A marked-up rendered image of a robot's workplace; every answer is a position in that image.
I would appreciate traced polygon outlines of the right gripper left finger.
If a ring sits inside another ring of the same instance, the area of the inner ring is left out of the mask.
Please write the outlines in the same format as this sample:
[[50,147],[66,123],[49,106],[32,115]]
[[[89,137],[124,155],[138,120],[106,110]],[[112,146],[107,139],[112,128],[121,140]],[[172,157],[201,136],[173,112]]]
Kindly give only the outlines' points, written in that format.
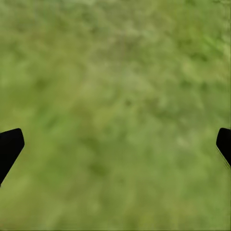
[[20,128],[0,133],[0,184],[4,181],[25,145]]

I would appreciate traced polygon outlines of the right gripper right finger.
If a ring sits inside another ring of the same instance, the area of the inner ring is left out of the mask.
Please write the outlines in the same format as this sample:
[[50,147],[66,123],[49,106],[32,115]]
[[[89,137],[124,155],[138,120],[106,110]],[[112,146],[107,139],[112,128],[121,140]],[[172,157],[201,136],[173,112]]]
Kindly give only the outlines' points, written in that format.
[[220,128],[216,144],[224,158],[231,166],[231,130]]

